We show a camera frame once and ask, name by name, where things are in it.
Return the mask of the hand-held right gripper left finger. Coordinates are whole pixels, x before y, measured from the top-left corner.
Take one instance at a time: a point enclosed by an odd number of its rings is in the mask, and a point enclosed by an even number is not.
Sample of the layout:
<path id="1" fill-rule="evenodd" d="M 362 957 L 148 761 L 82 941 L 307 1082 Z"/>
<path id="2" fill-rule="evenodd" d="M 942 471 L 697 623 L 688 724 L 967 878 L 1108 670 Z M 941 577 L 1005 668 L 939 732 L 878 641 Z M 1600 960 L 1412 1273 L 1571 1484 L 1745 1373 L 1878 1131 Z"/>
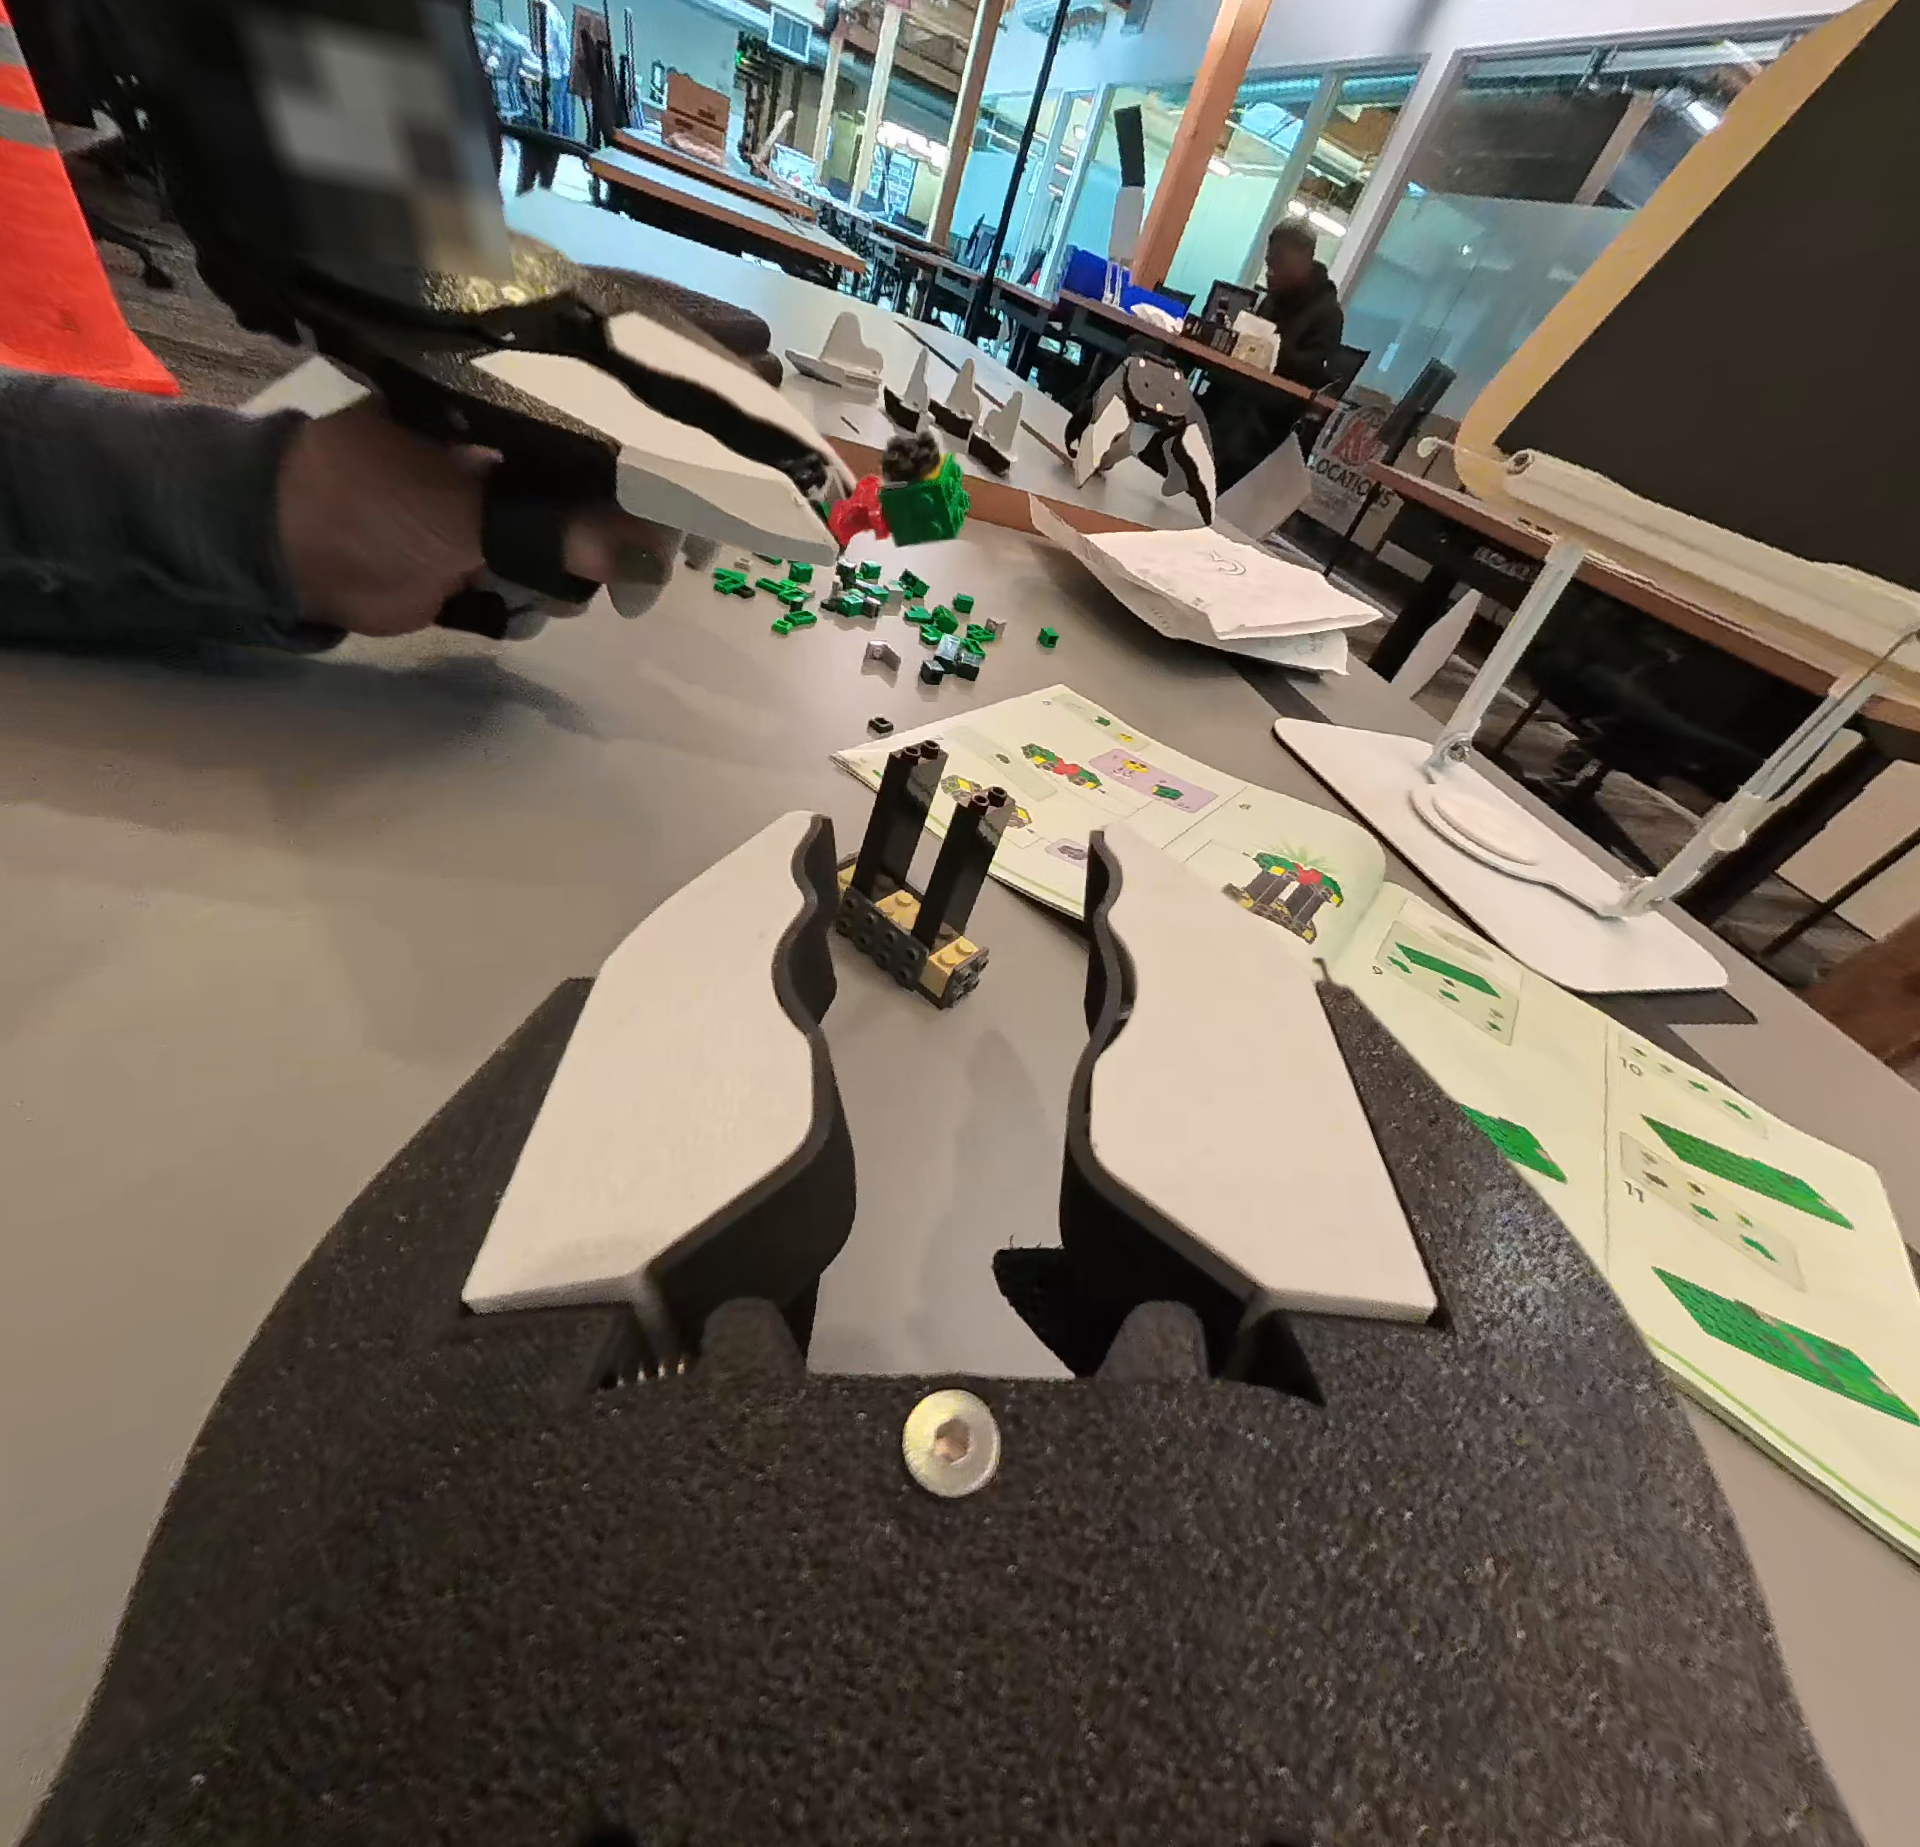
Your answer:
<path id="1" fill-rule="evenodd" d="M 808 1355 L 855 1221 L 837 904 L 833 826 L 792 810 L 616 942 L 470 1259 L 470 1315 L 616 1306 L 669 1367 L 760 1301 Z"/>

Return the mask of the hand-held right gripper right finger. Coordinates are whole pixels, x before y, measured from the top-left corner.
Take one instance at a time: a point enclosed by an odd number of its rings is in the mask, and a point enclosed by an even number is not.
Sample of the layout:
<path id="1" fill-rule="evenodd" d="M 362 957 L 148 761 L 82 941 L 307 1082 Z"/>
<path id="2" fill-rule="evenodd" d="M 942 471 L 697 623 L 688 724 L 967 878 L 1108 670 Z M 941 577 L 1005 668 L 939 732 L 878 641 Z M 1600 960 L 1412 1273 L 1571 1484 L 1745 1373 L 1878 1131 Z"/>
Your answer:
<path id="1" fill-rule="evenodd" d="M 1438 1289 L 1308 950 L 1129 825 L 1093 831 L 1083 911 L 1072 1284 L 1114 1315 L 1185 1305 L 1234 1370 L 1293 1315 L 1429 1326 Z"/>

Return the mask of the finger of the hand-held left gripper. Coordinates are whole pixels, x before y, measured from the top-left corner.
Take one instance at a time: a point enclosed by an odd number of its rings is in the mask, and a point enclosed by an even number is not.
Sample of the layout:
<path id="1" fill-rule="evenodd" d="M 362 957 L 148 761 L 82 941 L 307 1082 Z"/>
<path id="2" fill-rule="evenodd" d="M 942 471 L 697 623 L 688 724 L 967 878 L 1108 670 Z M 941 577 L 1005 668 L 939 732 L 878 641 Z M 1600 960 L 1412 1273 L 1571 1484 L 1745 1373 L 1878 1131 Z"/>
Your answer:
<path id="1" fill-rule="evenodd" d="M 610 439 L 615 500 L 635 519 L 800 564 L 839 556 L 827 520 L 787 474 L 641 402 L 608 370 L 534 351 L 487 354 L 475 369 L 563 423 Z"/>
<path id="2" fill-rule="evenodd" d="M 836 501 L 855 475 L 780 388 L 709 335 L 658 311 L 603 314 L 608 369 L 646 409 L 768 466 L 808 501 Z"/>

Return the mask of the green red toy brick assembly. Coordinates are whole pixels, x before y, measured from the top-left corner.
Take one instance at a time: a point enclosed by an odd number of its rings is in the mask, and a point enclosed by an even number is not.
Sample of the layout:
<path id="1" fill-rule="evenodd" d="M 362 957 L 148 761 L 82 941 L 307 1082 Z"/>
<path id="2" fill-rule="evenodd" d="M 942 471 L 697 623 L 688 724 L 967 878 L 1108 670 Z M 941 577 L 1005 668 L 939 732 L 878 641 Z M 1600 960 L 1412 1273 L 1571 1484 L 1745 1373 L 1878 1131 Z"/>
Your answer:
<path id="1" fill-rule="evenodd" d="M 933 432 L 895 432 L 880 451 L 878 471 L 855 481 L 825 510 L 825 525 L 839 548 L 872 534 L 899 544 L 953 539 L 970 513 L 955 456 Z"/>

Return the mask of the black tan toy brick assembly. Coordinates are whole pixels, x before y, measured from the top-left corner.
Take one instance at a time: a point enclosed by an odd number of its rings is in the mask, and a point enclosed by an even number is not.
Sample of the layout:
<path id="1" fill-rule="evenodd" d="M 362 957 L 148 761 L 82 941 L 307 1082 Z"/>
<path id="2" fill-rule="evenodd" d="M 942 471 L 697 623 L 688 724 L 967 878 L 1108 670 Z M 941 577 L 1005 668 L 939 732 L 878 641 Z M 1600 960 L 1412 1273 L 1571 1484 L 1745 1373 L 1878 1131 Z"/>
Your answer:
<path id="1" fill-rule="evenodd" d="M 836 931 L 899 988 L 952 1010 L 979 983 L 987 951 L 968 926 L 1014 802 L 997 784 L 944 793 L 946 751 L 933 741 L 895 749 L 875 789 L 859 850 L 841 866 Z M 909 878 L 932 807 L 946 834 L 924 886 Z"/>

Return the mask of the person's left hand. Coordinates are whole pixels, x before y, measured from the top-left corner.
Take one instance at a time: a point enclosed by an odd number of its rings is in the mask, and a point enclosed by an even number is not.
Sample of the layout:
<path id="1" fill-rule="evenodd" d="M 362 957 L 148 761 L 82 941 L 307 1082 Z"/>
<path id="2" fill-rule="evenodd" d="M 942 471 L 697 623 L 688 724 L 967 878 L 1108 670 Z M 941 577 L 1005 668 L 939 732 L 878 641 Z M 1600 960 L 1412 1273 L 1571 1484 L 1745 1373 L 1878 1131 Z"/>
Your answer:
<path id="1" fill-rule="evenodd" d="M 432 627 L 483 567 L 494 449 L 423 439 L 362 401 L 301 420 L 279 469 L 277 531 L 300 619 L 391 638 Z"/>

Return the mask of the long wooden table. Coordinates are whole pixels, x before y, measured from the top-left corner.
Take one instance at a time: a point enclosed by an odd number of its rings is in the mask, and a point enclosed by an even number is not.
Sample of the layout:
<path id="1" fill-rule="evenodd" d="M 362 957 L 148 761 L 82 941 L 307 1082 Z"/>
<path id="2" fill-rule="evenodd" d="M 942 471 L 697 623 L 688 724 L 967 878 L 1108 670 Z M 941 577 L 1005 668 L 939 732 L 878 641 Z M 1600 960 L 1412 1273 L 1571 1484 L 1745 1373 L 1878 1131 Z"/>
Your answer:
<path id="1" fill-rule="evenodd" d="M 646 228 L 832 290 L 850 292 L 870 278 L 868 262 L 818 224 L 678 169 L 616 148 L 589 154 L 584 169 L 597 204 Z"/>

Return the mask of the pile of small green bricks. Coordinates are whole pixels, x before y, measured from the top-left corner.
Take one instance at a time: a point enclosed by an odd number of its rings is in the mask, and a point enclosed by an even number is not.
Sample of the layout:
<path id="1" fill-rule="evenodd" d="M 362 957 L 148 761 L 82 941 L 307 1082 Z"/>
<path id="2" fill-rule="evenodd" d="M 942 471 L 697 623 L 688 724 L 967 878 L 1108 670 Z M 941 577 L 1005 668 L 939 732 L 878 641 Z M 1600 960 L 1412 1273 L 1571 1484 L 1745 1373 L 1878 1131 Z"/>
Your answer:
<path id="1" fill-rule="evenodd" d="M 707 588 L 722 600 L 757 601 L 765 630 L 780 638 L 848 635 L 860 654 L 870 638 L 899 649 L 899 672 L 941 688 L 974 683 L 1006 621 L 967 591 L 941 593 L 910 567 L 872 556 L 796 564 L 744 555 L 707 566 Z"/>

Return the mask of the orange traffic cone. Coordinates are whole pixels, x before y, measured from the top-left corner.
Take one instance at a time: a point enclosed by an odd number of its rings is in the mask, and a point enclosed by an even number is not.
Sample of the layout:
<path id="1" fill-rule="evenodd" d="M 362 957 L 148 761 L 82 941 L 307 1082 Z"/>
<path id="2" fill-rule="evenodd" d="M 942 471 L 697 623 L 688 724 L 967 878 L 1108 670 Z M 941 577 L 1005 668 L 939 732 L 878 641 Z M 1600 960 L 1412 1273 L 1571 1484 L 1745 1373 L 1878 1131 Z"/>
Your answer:
<path id="1" fill-rule="evenodd" d="M 64 172 L 12 10 L 2 10 L 2 366 L 178 397 L 122 319 Z"/>

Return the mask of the black floor lamp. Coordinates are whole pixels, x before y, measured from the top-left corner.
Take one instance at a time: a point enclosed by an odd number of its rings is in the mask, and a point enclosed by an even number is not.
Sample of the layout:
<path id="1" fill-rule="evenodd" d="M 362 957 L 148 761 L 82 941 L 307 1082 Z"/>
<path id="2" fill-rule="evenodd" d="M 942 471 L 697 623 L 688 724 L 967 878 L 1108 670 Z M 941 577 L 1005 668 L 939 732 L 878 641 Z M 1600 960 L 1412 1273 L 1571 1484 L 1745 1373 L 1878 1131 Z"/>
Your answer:
<path id="1" fill-rule="evenodd" d="M 1023 124 L 1019 130 L 1019 142 L 1014 151 L 1014 161 L 1010 161 L 1009 176 L 1005 181 L 1005 200 L 1002 200 L 1001 211 L 997 216 L 997 224 L 993 224 L 993 231 L 989 237 L 987 253 L 977 267 L 977 282 L 973 288 L 973 298 L 970 298 L 963 324 L 962 324 L 962 335 L 970 344 L 979 344 L 989 327 L 989 314 L 991 314 L 991 306 L 993 306 L 1001 259 L 1005 253 L 1005 240 L 1010 229 L 1010 219 L 1014 219 L 1016 204 L 1019 196 L 1019 179 L 1023 176 L 1027 161 L 1032 151 L 1038 116 L 1044 111 L 1044 95 L 1045 95 L 1049 78 L 1052 78 L 1053 60 L 1058 55 L 1058 50 L 1060 50 L 1060 43 L 1064 36 L 1064 25 L 1072 15 L 1074 3 L 1075 0 L 1053 0 L 1052 22 L 1049 22 L 1045 45 L 1044 45 L 1044 57 L 1036 68 L 1036 79 L 1032 84 L 1032 95 L 1030 95 L 1027 117 L 1023 117 Z"/>

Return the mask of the black white claw device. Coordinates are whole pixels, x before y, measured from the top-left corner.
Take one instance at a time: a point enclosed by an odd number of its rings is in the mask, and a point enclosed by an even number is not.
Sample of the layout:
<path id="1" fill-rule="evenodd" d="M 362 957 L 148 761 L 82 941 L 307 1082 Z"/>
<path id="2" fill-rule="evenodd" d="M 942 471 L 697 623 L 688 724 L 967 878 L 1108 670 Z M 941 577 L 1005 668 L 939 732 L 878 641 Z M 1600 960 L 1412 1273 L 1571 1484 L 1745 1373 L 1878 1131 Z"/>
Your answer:
<path id="1" fill-rule="evenodd" d="M 1159 474 L 1165 498 L 1186 498 L 1200 525 L 1213 525 L 1213 431 L 1182 373 L 1163 358 L 1126 356 L 1068 411 L 1064 451 L 1078 486 L 1111 469 L 1122 451 L 1134 451 Z"/>

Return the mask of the pale green instruction booklet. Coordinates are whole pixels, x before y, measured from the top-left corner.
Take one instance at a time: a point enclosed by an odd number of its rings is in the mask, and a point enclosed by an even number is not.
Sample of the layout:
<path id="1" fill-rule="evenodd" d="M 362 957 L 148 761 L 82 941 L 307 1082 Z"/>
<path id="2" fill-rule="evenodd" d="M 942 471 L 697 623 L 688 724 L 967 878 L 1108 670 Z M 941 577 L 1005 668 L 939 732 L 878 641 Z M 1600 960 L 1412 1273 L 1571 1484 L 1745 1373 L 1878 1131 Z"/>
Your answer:
<path id="1" fill-rule="evenodd" d="M 1882 1178 L 1388 883 L 1381 846 L 1053 686 L 941 722 L 944 793 L 1014 802 L 993 875 L 1085 915 L 1129 825 L 1310 954 L 1560 1217 L 1676 1384 L 1908 1560 L 1915 1282 Z"/>

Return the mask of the wooden pillar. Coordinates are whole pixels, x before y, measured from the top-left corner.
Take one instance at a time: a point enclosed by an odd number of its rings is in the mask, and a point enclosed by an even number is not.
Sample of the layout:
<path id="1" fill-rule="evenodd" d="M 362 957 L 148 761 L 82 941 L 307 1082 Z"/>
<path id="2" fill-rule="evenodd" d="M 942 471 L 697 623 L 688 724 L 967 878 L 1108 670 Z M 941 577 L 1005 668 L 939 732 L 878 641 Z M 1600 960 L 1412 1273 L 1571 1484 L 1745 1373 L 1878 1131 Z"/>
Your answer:
<path id="1" fill-rule="evenodd" d="M 1175 126 L 1154 196 L 1140 228 L 1134 277 L 1156 288 L 1209 178 L 1213 149 L 1227 129 L 1252 53 L 1275 0 L 1220 0 L 1203 53 L 1195 66 L 1186 106 Z"/>

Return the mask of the brown side table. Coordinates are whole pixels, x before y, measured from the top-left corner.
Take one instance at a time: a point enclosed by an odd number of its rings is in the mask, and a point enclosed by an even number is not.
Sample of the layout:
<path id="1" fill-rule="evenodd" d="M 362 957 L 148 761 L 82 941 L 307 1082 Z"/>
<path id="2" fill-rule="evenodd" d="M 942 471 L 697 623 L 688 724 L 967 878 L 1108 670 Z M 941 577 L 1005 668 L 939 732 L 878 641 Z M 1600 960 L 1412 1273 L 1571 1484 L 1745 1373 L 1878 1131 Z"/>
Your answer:
<path id="1" fill-rule="evenodd" d="M 1379 461 L 1370 461 L 1365 475 L 1379 491 L 1392 492 L 1402 506 L 1434 517 L 1468 555 L 1495 548 L 1509 561 L 1495 569 L 1497 583 L 1524 581 L 1545 561 L 1549 535 L 1503 519 L 1464 491 Z M 1839 672 L 1864 661 L 1862 649 L 1813 635 L 1790 619 L 1739 612 L 1713 591 L 1673 593 L 1606 560 L 1587 556 L 1576 577 L 1583 585 L 1807 692 L 1825 689 Z M 1894 762 L 1915 765 L 1915 675 L 1889 675 L 1862 707 L 1859 717 L 1864 741 Z"/>

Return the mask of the dark panel on white stand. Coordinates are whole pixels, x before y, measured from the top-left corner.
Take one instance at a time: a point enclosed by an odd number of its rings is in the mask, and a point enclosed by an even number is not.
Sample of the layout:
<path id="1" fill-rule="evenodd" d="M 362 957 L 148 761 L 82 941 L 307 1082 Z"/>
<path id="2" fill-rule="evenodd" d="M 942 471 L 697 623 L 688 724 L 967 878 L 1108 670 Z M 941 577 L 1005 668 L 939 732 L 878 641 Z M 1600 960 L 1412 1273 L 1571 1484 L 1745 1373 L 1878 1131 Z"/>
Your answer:
<path id="1" fill-rule="evenodd" d="M 1453 908 L 1574 995 L 1713 992 L 1663 908 L 1864 707 L 1915 709 L 1917 0 L 1774 60 L 1471 401 L 1459 485 L 1545 564 L 1429 743 L 1282 716 L 1275 739 Z M 1470 765 L 1579 567 L 1710 615 L 1825 694 L 1655 875 L 1623 880 Z"/>

